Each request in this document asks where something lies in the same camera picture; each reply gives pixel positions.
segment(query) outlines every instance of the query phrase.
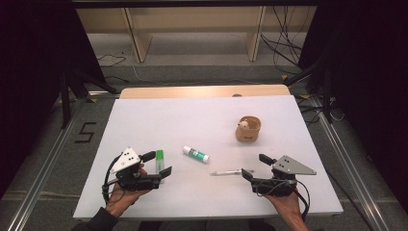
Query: marker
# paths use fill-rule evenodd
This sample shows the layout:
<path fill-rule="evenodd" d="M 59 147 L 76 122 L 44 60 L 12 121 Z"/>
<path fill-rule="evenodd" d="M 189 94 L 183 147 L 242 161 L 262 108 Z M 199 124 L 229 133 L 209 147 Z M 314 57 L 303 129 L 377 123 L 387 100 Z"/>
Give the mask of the marker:
<path fill-rule="evenodd" d="M 163 153 L 163 150 L 157 150 L 156 151 L 156 173 L 159 174 L 161 170 L 165 169 L 165 155 Z M 163 184 L 165 182 L 165 179 L 162 179 L 160 182 Z"/>
<path fill-rule="evenodd" d="M 240 169 L 237 170 L 226 170 L 226 171 L 213 171 L 210 172 L 212 176 L 222 176 L 222 175 L 241 175 L 242 171 Z"/>

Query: person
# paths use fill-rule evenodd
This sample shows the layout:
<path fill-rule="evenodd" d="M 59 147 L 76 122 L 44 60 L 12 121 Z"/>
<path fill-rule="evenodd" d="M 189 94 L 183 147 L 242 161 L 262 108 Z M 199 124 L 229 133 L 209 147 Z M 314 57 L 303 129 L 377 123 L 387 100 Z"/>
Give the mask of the person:
<path fill-rule="evenodd" d="M 147 172 L 142 168 L 143 165 L 140 166 L 140 173 L 147 174 Z M 118 184 L 115 184 L 114 189 L 111 193 L 111 197 L 106 205 L 105 208 L 100 208 L 96 215 L 88 222 L 82 222 L 74 226 L 71 230 L 72 231 L 111 231 L 114 229 L 116 224 L 118 223 L 118 218 L 136 201 L 139 200 L 141 196 L 150 191 L 125 191 L 123 190 Z M 278 212 L 279 216 L 286 222 L 286 224 L 291 228 L 293 231 L 307 231 L 308 228 L 302 219 L 302 215 L 300 212 L 298 197 L 296 193 L 292 192 L 289 196 L 277 197 L 273 195 L 264 195 L 264 197 L 270 201 L 270 203 L 275 207 L 276 211 Z M 229 226 L 231 224 L 237 225 L 241 228 L 241 230 L 249 230 L 246 226 L 242 226 L 242 220 L 229 220 L 230 223 L 224 223 L 221 225 Z M 160 227 L 160 230 L 179 230 L 178 228 L 174 227 L 175 225 L 182 225 L 184 222 L 185 224 L 190 225 L 197 225 L 196 222 L 191 221 L 177 221 L 177 222 L 164 222 Z M 213 221 L 211 222 L 210 226 L 212 226 L 212 230 L 225 230 L 217 229 L 220 227 L 220 222 Z M 209 225 L 204 225 L 203 230 L 208 228 Z"/>

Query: cable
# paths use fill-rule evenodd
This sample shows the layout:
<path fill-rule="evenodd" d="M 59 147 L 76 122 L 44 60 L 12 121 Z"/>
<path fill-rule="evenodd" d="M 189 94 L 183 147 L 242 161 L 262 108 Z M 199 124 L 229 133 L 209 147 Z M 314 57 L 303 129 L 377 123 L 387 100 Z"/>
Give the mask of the cable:
<path fill-rule="evenodd" d="M 309 127 L 310 124 L 312 124 L 312 123 L 317 123 L 317 122 L 320 121 L 320 117 L 318 117 L 319 114 L 320 114 L 320 112 L 321 112 L 321 111 L 318 111 L 318 112 L 316 113 L 316 115 L 312 118 L 312 120 L 310 120 L 310 121 L 306 121 L 306 120 L 305 120 L 305 122 L 307 122 L 306 127 Z"/>
<path fill-rule="evenodd" d="M 294 64 L 295 66 L 299 67 L 298 64 L 297 64 L 297 62 L 298 62 L 300 56 L 299 56 L 299 54 L 296 52 L 296 49 L 297 49 L 297 50 L 301 50 L 301 48 L 298 47 L 298 46 L 296 46 L 296 45 L 294 45 L 294 44 L 293 44 L 293 41 L 294 41 L 294 39 L 300 34 L 300 32 L 303 31 L 303 28 L 304 28 L 304 26 L 306 25 L 307 19 L 309 18 L 310 6 L 308 6 L 308 11 L 307 11 L 307 14 L 306 14 L 306 18 L 305 18 L 305 20 L 303 21 L 303 24 L 302 24 L 300 30 L 296 33 L 296 35 L 295 35 L 292 39 L 289 38 L 289 33 L 288 33 L 289 29 L 288 29 L 288 28 L 289 28 L 289 26 L 290 26 L 290 24 L 291 24 L 291 22 L 292 22 L 293 13 L 294 13 L 296 7 L 294 7 L 294 8 L 292 9 L 292 12 L 291 12 L 291 15 L 290 15 L 290 17 L 289 17 L 289 20 L 288 20 L 288 10 L 289 10 L 288 6 L 283 7 L 283 11 L 284 11 L 283 20 L 281 20 L 281 18 L 278 16 L 278 14 L 277 14 L 277 12 L 276 12 L 276 9 L 275 9 L 274 7 L 272 7 L 272 9 L 273 9 L 273 11 L 274 11 L 274 13 L 275 13 L 276 19 L 278 20 L 279 26 L 280 26 L 280 28 L 281 28 L 281 32 L 280 32 L 280 35 L 279 35 L 279 39 L 278 39 L 278 41 L 271 41 L 271 40 L 267 39 L 263 34 L 261 34 L 261 38 L 264 40 L 264 42 L 265 42 L 265 44 L 267 45 L 267 47 L 268 47 L 270 50 L 272 50 L 272 51 L 274 52 L 274 53 L 273 53 L 273 63 L 274 63 L 274 65 L 275 65 L 275 67 L 276 67 L 278 70 L 282 71 L 282 72 L 286 72 L 286 73 L 290 73 L 290 74 L 296 74 L 296 73 L 291 73 L 291 72 L 289 72 L 289 71 L 286 71 L 286 70 L 284 70 L 282 67 L 280 67 L 280 66 L 278 65 L 278 58 L 279 58 L 279 56 L 280 56 L 280 57 L 283 57 L 284 59 L 286 59 L 287 61 L 289 61 L 291 64 Z M 286 44 L 281 43 L 281 42 L 280 42 L 281 39 L 283 39 L 283 40 L 286 42 Z M 269 42 L 275 43 L 274 48 L 269 44 Z M 285 47 L 284 47 L 281 51 L 278 51 L 278 49 L 277 49 L 277 46 L 278 46 L 278 45 L 284 45 Z M 291 56 L 292 56 L 292 60 L 290 60 L 289 58 L 287 58 L 285 55 L 283 55 L 283 54 L 281 53 L 281 52 L 284 51 L 286 48 L 289 48 L 289 51 L 290 51 Z"/>
<path fill-rule="evenodd" d="M 344 119 L 344 114 L 342 114 L 341 117 L 337 117 L 337 116 L 334 115 L 331 111 L 330 111 L 330 116 L 331 116 L 334 120 L 336 120 L 336 121 L 342 121 L 342 120 Z"/>
<path fill-rule="evenodd" d="M 304 101 L 306 101 L 308 99 L 311 99 L 313 97 L 320 97 L 320 95 L 319 94 L 303 94 L 303 95 L 294 95 L 293 97 L 295 99 L 299 99 L 299 101 L 297 102 L 297 106 L 303 107 L 303 106 L 300 106 L 300 104 L 302 102 L 304 102 Z"/>
<path fill-rule="evenodd" d="M 305 107 L 308 109 L 305 109 L 303 111 L 300 111 L 302 114 L 307 113 L 307 112 L 311 112 L 311 111 L 318 111 L 321 110 L 323 107 L 313 107 L 313 106 L 299 106 L 299 107 Z"/>
<path fill-rule="evenodd" d="M 104 61 L 103 58 L 105 58 L 105 57 L 107 57 L 107 56 L 111 56 L 111 57 L 114 57 L 114 58 L 117 58 L 117 59 L 121 59 L 120 61 L 118 61 L 118 62 L 116 62 L 116 63 L 114 63 L 114 64 L 107 65 L 107 67 L 111 67 L 111 66 L 114 66 L 114 65 L 116 65 L 116 64 L 120 64 L 120 63 L 122 63 L 123 61 L 126 60 L 126 57 L 123 57 L 123 56 L 115 56 L 115 55 L 110 55 L 110 54 L 104 55 L 104 56 L 102 56 L 101 58 L 99 58 L 99 59 L 97 59 L 97 60 L 98 60 L 98 61 Z"/>
<path fill-rule="evenodd" d="M 112 167 L 114 166 L 114 164 L 117 162 L 117 160 L 120 158 L 121 155 L 122 154 L 120 154 L 119 156 L 114 158 L 114 160 L 109 165 L 108 170 L 106 171 L 105 181 L 104 181 L 104 184 L 102 186 L 102 195 L 103 195 L 103 198 L 105 199 L 106 203 L 108 203 L 108 201 L 109 201 L 109 193 L 108 193 L 109 186 L 110 186 L 110 184 L 108 184 L 109 174 L 110 174 L 110 171 L 111 171 Z"/>
<path fill-rule="evenodd" d="M 351 196 L 347 193 L 347 191 L 342 187 L 342 185 L 339 183 L 339 181 L 330 173 L 327 168 L 324 168 L 324 170 L 327 172 L 327 175 L 332 178 L 332 180 L 336 183 L 336 185 L 339 187 L 339 189 L 344 193 L 344 195 L 347 197 L 347 199 L 350 201 L 350 203 L 353 205 L 354 209 L 357 211 L 357 213 L 360 215 L 360 217 L 363 219 L 364 223 L 369 227 L 371 231 L 374 229 L 371 227 L 370 222 L 366 219 L 364 214 L 360 211 L 360 209 L 357 207 L 357 204 L 353 201 Z"/>
<path fill-rule="evenodd" d="M 121 199 L 123 198 L 123 196 L 126 194 L 126 191 L 123 190 L 122 188 L 117 189 L 117 190 L 114 190 L 114 191 L 110 192 L 110 194 L 112 194 L 112 193 L 114 193 L 114 192 L 117 192 L 117 191 L 122 191 L 122 195 L 120 196 L 120 198 L 119 198 L 118 200 L 116 200 L 116 201 L 110 201 L 110 200 L 109 200 L 109 201 L 106 202 L 107 204 L 109 204 L 109 203 L 117 203 L 117 201 L 121 200 Z"/>
<path fill-rule="evenodd" d="M 301 184 L 301 185 L 303 186 L 303 188 L 306 190 L 307 197 L 308 197 L 308 201 L 306 201 L 306 199 L 297 191 L 296 188 L 293 188 L 293 187 L 289 184 L 289 181 L 288 181 L 288 180 L 279 180 L 279 179 L 273 179 L 273 178 L 272 178 L 272 179 L 270 179 L 270 180 L 281 182 L 281 183 L 275 185 L 274 187 L 272 187 L 271 185 L 265 185 L 264 183 L 265 183 L 267 180 L 269 180 L 269 179 L 264 179 L 263 181 L 261 181 L 261 182 L 255 187 L 256 194 L 257 194 L 258 196 L 265 196 L 265 195 L 267 195 L 267 194 L 271 194 L 271 193 L 272 193 L 273 191 L 275 191 L 277 188 L 279 188 L 279 187 L 281 187 L 281 186 L 283 186 L 283 185 L 287 185 L 288 187 L 290 187 L 290 188 L 293 190 L 293 193 L 295 193 L 295 194 L 300 198 L 300 200 L 303 202 L 303 204 L 305 205 L 305 210 L 304 210 L 303 213 L 302 213 L 302 219 L 303 219 L 303 221 L 304 221 L 304 220 L 306 219 L 306 216 L 307 216 L 307 214 L 308 214 L 308 212 L 309 212 L 309 208 L 310 208 L 310 194 L 309 194 L 309 191 L 308 191 L 307 187 L 306 187 L 302 182 L 300 182 L 300 181 L 298 181 L 298 180 L 294 180 L 294 181 L 296 181 L 296 183 Z M 271 190 L 268 191 L 268 192 L 265 193 L 265 194 L 261 194 L 261 193 L 259 193 L 259 190 L 258 190 L 261 185 L 262 185 L 263 187 L 271 188 Z"/>
<path fill-rule="evenodd" d="M 115 79 L 121 80 L 121 81 L 123 81 L 123 82 L 125 82 L 127 84 L 129 84 L 129 82 L 130 82 L 129 80 L 125 80 L 125 79 L 119 78 L 119 77 L 114 76 L 114 75 L 105 77 L 105 79 L 109 79 L 109 78 L 115 78 Z"/>

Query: aluminum rail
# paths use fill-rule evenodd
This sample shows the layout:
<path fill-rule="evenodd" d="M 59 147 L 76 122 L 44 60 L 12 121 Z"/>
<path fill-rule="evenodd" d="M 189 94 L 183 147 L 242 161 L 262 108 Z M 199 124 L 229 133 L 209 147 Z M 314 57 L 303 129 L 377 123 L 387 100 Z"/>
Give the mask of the aluminum rail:
<path fill-rule="evenodd" d="M 312 99 L 314 106 L 321 107 L 320 102 L 317 99 Z M 329 124 L 324 114 L 319 114 L 321 125 L 326 132 L 327 137 L 330 139 L 336 154 L 342 164 L 345 174 L 351 183 L 354 191 L 356 192 L 366 214 L 371 223 L 371 226 L 376 231 L 390 230 L 385 218 L 383 217 L 378 205 L 374 201 L 371 193 L 369 192 L 363 178 L 361 177 L 357 167 L 353 164 L 349 157 L 347 150 L 345 149 L 339 135 L 336 132 L 333 124 Z"/>
<path fill-rule="evenodd" d="M 37 203 L 39 194 L 47 182 L 47 179 L 54 168 L 55 163 L 58 161 L 58 158 L 64 148 L 67 137 L 72 130 L 73 125 L 75 124 L 75 118 L 85 105 L 85 99 L 77 101 L 78 105 L 73 108 L 72 113 L 73 117 L 58 135 L 56 141 L 54 142 L 53 147 L 48 153 L 47 158 L 45 159 L 44 164 L 41 167 L 41 170 L 38 173 L 36 180 L 34 181 L 31 189 L 27 192 L 25 198 L 20 204 L 20 207 L 15 212 L 13 219 L 8 227 L 8 231 L 20 231 L 24 228 L 29 216 L 33 212 L 34 206 Z"/>

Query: black cable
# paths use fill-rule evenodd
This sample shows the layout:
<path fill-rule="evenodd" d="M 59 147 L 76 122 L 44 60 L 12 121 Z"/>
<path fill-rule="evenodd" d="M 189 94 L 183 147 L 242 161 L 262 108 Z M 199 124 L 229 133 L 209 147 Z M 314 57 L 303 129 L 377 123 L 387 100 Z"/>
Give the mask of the black cable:
<path fill-rule="evenodd" d="M 306 127 L 309 127 L 310 124 L 312 124 L 312 123 L 317 123 L 317 122 L 319 122 L 319 120 L 320 120 L 320 117 L 318 117 L 319 114 L 320 114 L 320 111 L 318 111 L 318 113 L 312 118 L 312 120 L 310 120 L 310 121 L 306 121 L 306 120 L 305 120 L 305 122 L 307 122 Z"/>
<path fill-rule="evenodd" d="M 277 17 L 277 19 L 279 20 L 279 24 L 280 24 L 280 18 L 278 17 L 278 15 L 277 15 L 277 13 L 275 12 L 275 15 L 276 15 L 276 17 Z M 279 43 L 279 41 L 280 41 L 280 39 L 282 38 L 282 28 L 281 28 L 281 32 L 280 32 L 280 34 L 279 34 L 279 38 L 278 38 L 278 43 Z M 276 58 L 276 53 L 278 53 L 278 43 L 276 43 L 275 44 L 275 47 L 272 49 L 273 50 L 273 63 L 275 64 L 275 66 L 276 66 L 276 68 L 278 69 L 278 70 L 281 70 L 281 71 L 283 71 L 283 69 L 282 68 L 280 68 L 280 66 L 278 65 L 278 59 Z"/>
<path fill-rule="evenodd" d="M 113 161 L 111 162 L 111 164 L 109 165 L 108 170 L 106 171 L 105 181 L 104 181 L 104 184 L 103 184 L 103 186 L 102 186 L 102 195 L 103 195 L 103 197 L 104 197 L 106 203 L 108 203 L 108 201 L 109 201 L 109 193 L 108 193 L 109 186 L 110 186 L 110 185 L 108 184 L 109 174 L 110 174 L 110 172 L 111 172 L 112 167 L 114 166 L 114 164 L 117 162 L 117 160 L 120 158 L 121 155 L 122 155 L 122 154 L 120 154 L 119 156 L 117 156 L 116 158 L 114 158 L 114 160 L 113 160 Z"/>
<path fill-rule="evenodd" d="M 281 183 L 275 185 L 274 187 L 272 187 L 272 186 L 270 186 L 270 185 L 263 185 L 267 180 L 268 180 L 268 179 L 265 179 L 265 180 L 261 181 L 261 182 L 256 186 L 256 188 L 255 188 L 256 194 L 257 194 L 258 196 L 265 196 L 265 195 L 267 195 L 267 194 L 271 194 L 275 189 L 277 189 L 278 187 L 280 187 L 280 186 L 282 186 L 282 185 L 288 185 L 289 187 L 291 187 L 291 188 L 293 189 L 293 192 L 300 198 L 300 200 L 301 200 L 301 201 L 303 202 L 303 204 L 305 205 L 305 210 L 304 210 L 303 213 L 302 213 L 302 219 L 303 219 L 303 221 L 305 221 L 306 216 L 307 216 L 307 214 L 309 213 L 309 208 L 310 208 L 310 194 L 309 194 L 309 191 L 308 191 L 308 189 L 306 188 L 306 186 L 305 186 L 302 182 L 300 182 L 300 181 L 298 181 L 298 180 L 295 180 L 297 183 L 301 184 L 301 185 L 303 186 L 303 188 L 306 190 L 307 197 L 308 197 L 308 201 L 306 201 L 306 199 L 297 191 L 296 188 L 293 188 L 293 187 L 289 184 L 288 180 L 270 179 L 270 180 L 273 180 L 273 181 L 280 181 L 280 182 L 281 182 Z M 268 191 L 268 192 L 265 193 L 265 194 L 260 194 L 258 189 L 259 189 L 259 187 L 260 187 L 261 185 L 262 185 L 263 187 L 271 188 L 271 190 Z"/>
<path fill-rule="evenodd" d="M 123 82 L 125 82 L 127 84 L 129 84 L 129 82 L 130 82 L 129 80 L 125 80 L 125 79 L 119 78 L 119 77 L 114 76 L 114 75 L 105 77 L 105 79 L 109 79 L 109 78 L 115 78 L 115 79 L 121 80 L 121 81 L 123 81 Z"/>
<path fill-rule="evenodd" d="M 116 65 L 116 64 L 120 64 L 120 63 L 122 63 L 123 61 L 126 60 L 126 57 L 123 57 L 123 56 L 115 56 L 115 55 L 110 55 L 110 54 L 104 55 L 104 56 L 102 56 L 101 58 L 99 58 L 99 59 L 97 59 L 97 60 L 98 60 L 98 61 L 103 61 L 102 59 L 105 58 L 105 57 L 107 57 L 107 56 L 111 56 L 111 57 L 114 57 L 114 58 L 117 58 L 117 59 L 121 59 L 120 61 L 118 61 L 118 62 L 116 62 L 116 63 L 114 63 L 114 64 L 107 65 L 107 67 L 111 67 L 111 66 L 114 66 L 114 65 Z"/>
<path fill-rule="evenodd" d="M 284 28 L 285 28 L 286 40 L 287 40 L 288 43 L 290 43 L 289 34 L 288 34 L 288 31 L 289 31 L 289 30 L 288 30 L 288 28 L 289 28 L 289 22 L 287 22 L 288 9 L 289 9 L 288 6 L 285 6 L 285 7 L 284 7 L 284 14 L 285 14 Z M 296 54 L 296 52 L 292 49 L 291 46 L 289 47 L 289 52 L 291 52 L 292 59 L 295 60 L 295 58 L 294 58 L 294 56 L 293 56 L 293 53 L 295 53 L 296 56 L 297 56 L 297 54 Z"/>
<path fill-rule="evenodd" d="M 275 15 L 276 15 L 276 18 L 278 19 L 279 26 L 280 26 L 280 28 L 281 28 L 281 32 L 280 32 L 280 37 L 279 37 L 279 39 L 280 39 L 280 38 L 283 38 L 288 44 L 291 44 L 291 41 L 289 40 L 289 35 L 288 35 L 288 26 L 289 26 L 289 25 L 288 25 L 288 23 L 287 23 L 288 7 L 287 7 L 287 6 L 284 7 L 284 21 L 283 21 L 283 23 L 281 22 L 281 20 L 280 20 L 278 14 L 277 14 L 277 12 L 276 12 L 276 9 L 275 9 L 274 7 L 272 7 L 272 8 L 273 8 L 273 11 L 274 11 L 274 13 L 275 13 Z M 290 48 L 289 51 L 291 52 L 292 58 L 295 60 L 295 58 L 294 58 L 294 56 L 293 56 L 293 51 L 292 51 L 292 49 Z"/>
<path fill-rule="evenodd" d="M 271 40 L 271 39 L 265 37 L 264 34 L 261 34 L 261 37 L 264 37 L 264 39 L 265 39 L 267 42 L 271 42 L 271 43 L 275 43 L 275 44 L 277 43 L 278 45 L 283 45 L 283 46 L 290 46 L 289 44 L 285 44 L 285 43 L 281 43 L 281 42 L 277 42 L 277 41 Z M 302 47 L 297 46 L 297 45 L 295 45 L 295 44 L 293 44 L 293 43 L 292 43 L 292 46 L 293 46 L 293 48 L 296 49 L 296 50 L 302 50 Z"/>
<path fill-rule="evenodd" d="M 317 97 L 317 96 L 320 97 L 319 94 L 299 94 L 299 95 L 294 94 L 293 95 L 293 97 L 295 99 L 301 99 L 302 101 L 307 100 L 307 99 L 311 99 L 311 98 Z"/>
<path fill-rule="evenodd" d="M 299 106 L 299 107 L 305 107 L 305 106 L 302 106 L 300 104 L 303 103 L 304 101 L 308 100 L 308 99 L 313 98 L 313 97 L 319 97 L 319 95 L 318 94 L 311 94 L 311 95 L 307 95 L 306 97 L 302 97 L 300 95 L 294 95 L 294 98 L 299 100 L 297 102 L 297 106 Z"/>
<path fill-rule="evenodd" d="M 357 207 L 357 204 L 354 203 L 353 199 L 351 198 L 351 196 L 347 193 L 347 191 L 342 187 L 342 185 L 339 183 L 339 181 L 330 173 L 329 170 L 327 170 L 327 168 L 324 168 L 324 170 L 327 172 L 327 175 L 330 176 L 330 178 L 332 178 L 332 180 L 336 183 L 336 185 L 339 187 L 339 189 L 344 193 L 344 195 L 347 197 L 347 199 L 351 202 L 351 204 L 353 205 L 353 207 L 355 208 L 355 210 L 357 211 L 357 213 L 360 215 L 360 217 L 363 219 L 363 221 L 366 223 L 366 225 L 369 227 L 370 230 L 374 230 L 371 227 L 370 222 L 366 219 L 366 217 L 364 216 L 363 212 L 360 211 L 360 209 Z"/>
<path fill-rule="evenodd" d="M 306 216 L 309 213 L 309 208 L 310 208 L 310 195 L 309 195 L 309 191 L 307 190 L 306 186 L 303 183 L 301 183 L 300 181 L 297 181 L 297 183 L 300 183 L 303 186 L 303 188 L 305 188 L 306 193 L 307 193 L 307 197 L 308 197 L 308 202 L 307 202 L 305 200 L 305 198 L 302 196 L 302 194 L 300 194 L 300 192 L 298 192 L 296 189 L 293 190 L 293 192 L 300 198 L 300 200 L 305 205 L 305 210 L 302 213 L 302 219 L 303 219 L 303 221 L 305 221 Z"/>
<path fill-rule="evenodd" d="M 275 52 L 276 54 L 280 55 L 282 58 L 284 58 L 285 60 L 287 60 L 287 61 L 290 62 L 291 64 L 293 64 L 293 65 L 295 65 L 295 66 L 298 67 L 298 64 L 297 64 L 297 63 L 295 63 L 294 61 L 292 61 L 292 60 L 290 60 L 289 58 L 287 58 L 284 54 L 282 54 L 282 53 L 280 53 L 279 51 L 277 51 L 276 47 L 273 48 L 272 46 L 270 46 L 270 45 L 268 44 L 268 42 L 267 42 L 267 39 L 265 38 L 265 36 L 264 36 L 263 34 L 261 34 L 261 38 L 262 38 L 262 40 L 265 42 L 265 44 L 267 45 L 267 47 L 268 47 L 270 50 L 272 50 L 272 51 Z"/>
<path fill-rule="evenodd" d="M 310 6 L 308 6 L 306 18 L 305 18 L 305 20 L 303 21 L 302 27 L 301 27 L 300 30 L 297 32 L 297 34 L 294 35 L 294 37 L 292 38 L 292 42 L 293 42 L 294 39 L 300 34 L 300 32 L 303 31 L 303 28 L 304 28 L 305 25 L 306 25 L 306 21 L 307 21 L 307 19 L 309 18 L 309 12 L 310 12 Z"/>
<path fill-rule="evenodd" d="M 294 10 L 296 10 L 296 6 L 293 7 L 293 10 L 292 10 L 292 12 L 291 12 L 291 17 L 289 18 L 288 26 L 289 26 L 289 25 L 291 24 L 291 22 L 292 22 L 292 17 L 293 17 Z M 293 39 L 292 39 L 292 41 L 290 42 L 290 44 L 292 45 L 292 50 L 293 50 L 294 53 L 296 54 L 297 59 L 299 59 L 299 56 L 298 56 L 297 52 L 294 50 Z"/>
<path fill-rule="evenodd" d="M 273 8 L 273 11 L 275 12 L 275 15 L 276 15 L 276 18 L 278 19 L 278 21 L 279 21 L 279 25 L 280 25 L 280 28 L 281 28 L 281 31 L 280 31 L 280 33 L 279 33 L 279 38 L 278 38 L 278 42 L 280 41 L 280 39 L 282 38 L 282 34 L 284 33 L 284 29 L 283 29 L 283 27 L 282 27 L 282 23 L 281 23 L 281 21 L 280 21 L 280 18 L 279 18 L 279 16 L 278 16 L 278 14 L 276 13 L 276 10 L 275 10 L 275 7 L 272 7 Z M 277 58 L 275 58 L 276 57 L 276 53 L 278 52 L 278 44 L 276 43 L 276 45 L 275 45 L 275 48 L 274 48 L 274 53 L 273 53 L 273 61 L 274 61 L 274 63 L 275 63 L 275 65 L 276 66 L 279 66 L 278 64 L 277 64 L 277 62 L 278 62 L 278 59 Z"/>
<path fill-rule="evenodd" d="M 119 199 L 117 199 L 117 200 L 115 200 L 115 201 L 106 201 L 106 203 L 107 204 L 109 204 L 109 203 L 117 203 L 119 200 L 121 200 L 122 198 L 123 198 L 123 196 L 126 194 L 126 191 L 125 190 L 123 190 L 122 188 L 120 188 L 120 189 L 117 189 L 117 190 L 114 190 L 114 191 L 112 191 L 110 194 L 112 194 L 112 193 L 114 193 L 114 192 L 117 192 L 117 191 L 122 191 L 122 195 L 120 196 L 120 198 Z"/>
<path fill-rule="evenodd" d="M 308 109 L 305 109 L 303 111 L 300 111 L 302 114 L 307 113 L 307 112 L 311 112 L 311 111 L 316 111 L 316 110 L 321 110 L 323 109 L 323 107 L 313 107 L 313 106 L 299 106 L 299 107 L 307 107 Z"/>

